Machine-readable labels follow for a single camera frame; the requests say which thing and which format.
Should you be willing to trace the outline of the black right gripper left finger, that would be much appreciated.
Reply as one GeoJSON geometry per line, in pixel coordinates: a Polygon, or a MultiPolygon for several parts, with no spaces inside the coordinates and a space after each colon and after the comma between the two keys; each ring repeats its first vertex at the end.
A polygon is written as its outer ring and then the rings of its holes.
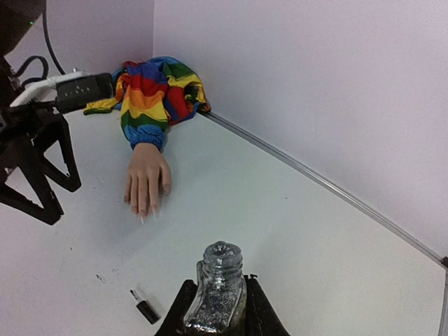
{"type": "Polygon", "coordinates": [[[187,335],[183,319],[196,293],[197,284],[192,279],[185,280],[155,336],[187,335]]]}

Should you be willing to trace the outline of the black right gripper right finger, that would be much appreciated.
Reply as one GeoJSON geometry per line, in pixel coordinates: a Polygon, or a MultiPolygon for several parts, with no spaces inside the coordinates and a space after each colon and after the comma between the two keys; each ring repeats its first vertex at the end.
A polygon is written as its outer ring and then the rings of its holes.
{"type": "Polygon", "coordinates": [[[245,335],[290,336],[253,274],[244,276],[247,288],[245,335]]]}

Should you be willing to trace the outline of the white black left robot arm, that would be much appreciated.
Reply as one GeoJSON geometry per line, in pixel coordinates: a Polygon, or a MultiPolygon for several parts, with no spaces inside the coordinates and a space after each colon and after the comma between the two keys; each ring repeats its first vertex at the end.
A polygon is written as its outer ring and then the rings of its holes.
{"type": "Polygon", "coordinates": [[[64,114],[114,89],[109,73],[49,77],[42,56],[12,70],[4,57],[45,17],[45,1],[1,2],[1,203],[54,225],[64,211],[49,180],[72,193],[81,187],[64,114]]]}

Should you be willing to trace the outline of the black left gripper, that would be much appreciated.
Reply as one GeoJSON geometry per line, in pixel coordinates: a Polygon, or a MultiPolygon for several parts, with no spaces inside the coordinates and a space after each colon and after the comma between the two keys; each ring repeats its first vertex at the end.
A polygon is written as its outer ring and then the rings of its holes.
{"type": "Polygon", "coordinates": [[[64,212],[46,176],[69,192],[81,187],[65,117],[53,104],[1,109],[1,203],[56,224],[64,212]],[[56,142],[68,172],[45,157],[56,142]]]}

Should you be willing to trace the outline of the glitter nail polish bottle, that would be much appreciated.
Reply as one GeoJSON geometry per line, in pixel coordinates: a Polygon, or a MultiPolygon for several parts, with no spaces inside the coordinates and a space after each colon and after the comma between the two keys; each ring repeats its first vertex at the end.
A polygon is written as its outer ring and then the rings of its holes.
{"type": "Polygon", "coordinates": [[[183,317],[187,335],[244,335],[247,287],[242,250],[217,241],[197,262],[197,292],[183,317]]]}

